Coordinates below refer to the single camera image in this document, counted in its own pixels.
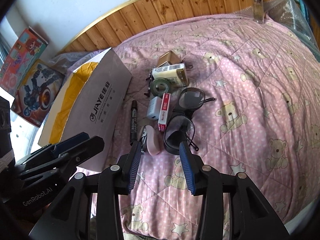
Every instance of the silver screw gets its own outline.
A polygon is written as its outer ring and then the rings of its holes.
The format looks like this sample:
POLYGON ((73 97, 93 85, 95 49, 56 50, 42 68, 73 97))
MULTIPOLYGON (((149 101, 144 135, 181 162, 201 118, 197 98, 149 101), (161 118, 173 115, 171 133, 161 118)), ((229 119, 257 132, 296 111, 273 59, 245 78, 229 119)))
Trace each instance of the silver screw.
POLYGON ((211 167, 209 165, 203 165, 202 170, 203 171, 211 171, 211 167))
POLYGON ((120 169, 119 165, 112 165, 110 168, 112 171, 118 171, 120 169))
POLYGON ((247 174, 245 174, 244 172, 239 172, 238 177, 241 179, 245 179, 247 177, 247 174))
POLYGON ((76 175, 75 175, 75 179, 82 179, 83 178, 83 173, 81 172, 78 172, 76 175))

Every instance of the glasses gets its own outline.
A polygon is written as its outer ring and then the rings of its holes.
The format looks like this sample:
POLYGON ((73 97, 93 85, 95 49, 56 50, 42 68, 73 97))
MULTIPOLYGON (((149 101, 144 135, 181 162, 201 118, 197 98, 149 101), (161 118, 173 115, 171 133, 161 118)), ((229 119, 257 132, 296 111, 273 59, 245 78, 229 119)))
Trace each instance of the glasses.
POLYGON ((164 132, 164 148, 167 152, 179 155, 179 145, 182 141, 187 141, 195 151, 199 150, 192 141, 195 135, 192 115, 204 103, 214 100, 215 98, 205 99, 205 93, 198 88, 186 88, 181 92, 164 132))

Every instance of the jiaye logo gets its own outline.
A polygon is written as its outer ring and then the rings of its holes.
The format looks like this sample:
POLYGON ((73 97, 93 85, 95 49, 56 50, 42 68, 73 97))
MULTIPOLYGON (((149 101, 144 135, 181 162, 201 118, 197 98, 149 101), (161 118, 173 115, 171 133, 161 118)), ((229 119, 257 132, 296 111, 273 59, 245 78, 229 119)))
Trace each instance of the jiaye logo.
POLYGON ((104 87, 103 87, 103 89, 102 89, 102 91, 101 91, 101 93, 100 93, 100 95, 98 97, 98 100, 97 100, 97 102, 95 103, 95 105, 93 107, 93 111, 90 114, 90 121, 91 122, 95 122, 95 120, 97 119, 97 114, 98 114, 98 112, 99 112, 99 110, 101 108, 102 100, 104 99, 105 94, 107 93, 109 86, 110 86, 109 82, 107 82, 104 85, 104 87))
POLYGON ((52 188, 49 187, 46 190, 43 190, 40 194, 37 194, 34 197, 31 197, 28 201, 22 202, 22 204, 27 207, 28 205, 32 204, 34 201, 39 200, 40 198, 44 197, 45 195, 48 195, 52 191, 53 191, 52 188))

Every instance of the wooden headboard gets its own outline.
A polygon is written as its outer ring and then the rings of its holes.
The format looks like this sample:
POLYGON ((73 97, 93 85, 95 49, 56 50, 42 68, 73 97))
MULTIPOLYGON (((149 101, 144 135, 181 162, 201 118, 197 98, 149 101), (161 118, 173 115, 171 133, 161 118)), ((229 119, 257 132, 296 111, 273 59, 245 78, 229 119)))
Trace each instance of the wooden headboard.
MULTIPOLYGON (((60 53, 116 47, 127 38, 159 25, 202 15, 233 13, 251 5, 252 0, 130 0, 87 26, 60 53)), ((311 23, 320 44, 320 28, 313 19, 311 23)))

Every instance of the pink quilt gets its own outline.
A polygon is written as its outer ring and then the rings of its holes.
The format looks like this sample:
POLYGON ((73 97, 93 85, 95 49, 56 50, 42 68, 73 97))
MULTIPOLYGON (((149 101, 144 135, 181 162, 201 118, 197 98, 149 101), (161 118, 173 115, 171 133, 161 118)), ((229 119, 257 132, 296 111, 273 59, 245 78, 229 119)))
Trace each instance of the pink quilt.
MULTIPOLYGON (((145 78, 168 50, 193 65, 190 86, 216 98, 193 115, 196 154, 222 173, 247 173, 282 221, 289 221, 320 188, 320 65, 293 33, 272 20, 259 25, 237 15, 198 17, 146 31, 115 48, 132 80, 108 166, 130 149, 133 99, 139 126, 150 123, 145 78)), ((178 94, 172 94, 171 109, 178 94)), ((163 147, 160 133, 159 141, 163 147)), ((124 232, 194 239, 201 201, 187 190, 178 156, 165 150, 145 154, 134 190, 120 197, 124 232)))

